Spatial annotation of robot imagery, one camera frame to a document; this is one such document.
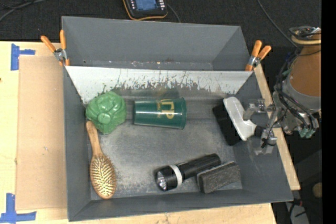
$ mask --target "flashlight lens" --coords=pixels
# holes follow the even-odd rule
[[[167,182],[161,171],[158,171],[156,174],[156,183],[162,190],[167,190]]]

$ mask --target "green cylinder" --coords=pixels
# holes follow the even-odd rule
[[[135,101],[133,123],[183,129],[187,109],[184,98]]]

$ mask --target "flashlight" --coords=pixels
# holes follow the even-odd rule
[[[176,188],[188,178],[221,164],[217,154],[206,155],[187,163],[168,165],[156,172],[156,184],[161,190]]]

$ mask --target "hairbrush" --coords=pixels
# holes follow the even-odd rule
[[[86,122],[92,147],[90,179],[95,192],[102,199],[110,199],[117,187],[115,171],[110,159],[101,150],[98,131],[92,121]]]

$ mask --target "gray bin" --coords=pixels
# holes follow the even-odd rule
[[[260,153],[257,137],[227,145],[212,113],[231,95],[244,106],[261,98],[254,73],[244,71],[249,53],[239,26],[65,16],[62,29],[71,61],[64,69],[70,221],[292,200],[277,146]],[[118,180],[115,195],[102,200],[89,177],[85,108],[108,90],[123,96],[128,113],[111,134],[100,135]],[[157,97],[185,98],[185,129],[132,124],[133,101]],[[252,120],[265,125],[267,115]],[[227,132],[235,132],[230,121]],[[171,191],[157,188],[155,169],[211,153],[222,162],[235,161],[241,181],[211,194],[200,193],[195,178]]]

